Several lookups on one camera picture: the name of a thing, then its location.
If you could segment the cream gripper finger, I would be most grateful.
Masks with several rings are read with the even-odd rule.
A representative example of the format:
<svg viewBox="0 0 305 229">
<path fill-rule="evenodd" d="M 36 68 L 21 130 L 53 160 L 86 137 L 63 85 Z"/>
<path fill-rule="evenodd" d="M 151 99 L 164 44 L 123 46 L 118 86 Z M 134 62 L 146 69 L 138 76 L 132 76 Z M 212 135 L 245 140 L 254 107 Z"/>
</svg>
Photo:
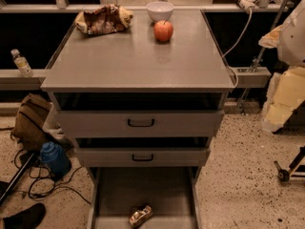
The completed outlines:
<svg viewBox="0 0 305 229">
<path fill-rule="evenodd" d="M 305 68 L 292 66 L 284 73 L 274 73 L 262 110 L 261 127 L 276 132 L 305 101 Z"/>
<path fill-rule="evenodd" d="M 282 26 L 277 26 L 276 28 L 272 29 L 270 32 L 260 38 L 258 45 L 267 49 L 277 48 L 281 30 Z"/>
</svg>

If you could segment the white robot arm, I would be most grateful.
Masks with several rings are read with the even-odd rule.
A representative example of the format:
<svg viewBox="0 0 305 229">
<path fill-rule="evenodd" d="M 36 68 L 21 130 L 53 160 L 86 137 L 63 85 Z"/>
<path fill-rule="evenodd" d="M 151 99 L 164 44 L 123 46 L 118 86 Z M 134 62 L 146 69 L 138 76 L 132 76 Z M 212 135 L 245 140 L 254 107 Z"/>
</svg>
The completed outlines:
<svg viewBox="0 0 305 229">
<path fill-rule="evenodd" d="M 262 110 L 262 129 L 276 132 L 305 101 L 305 0 L 285 19 L 282 25 L 262 36 L 258 44 L 277 49 L 277 57 L 289 68 L 274 73 Z"/>
</svg>

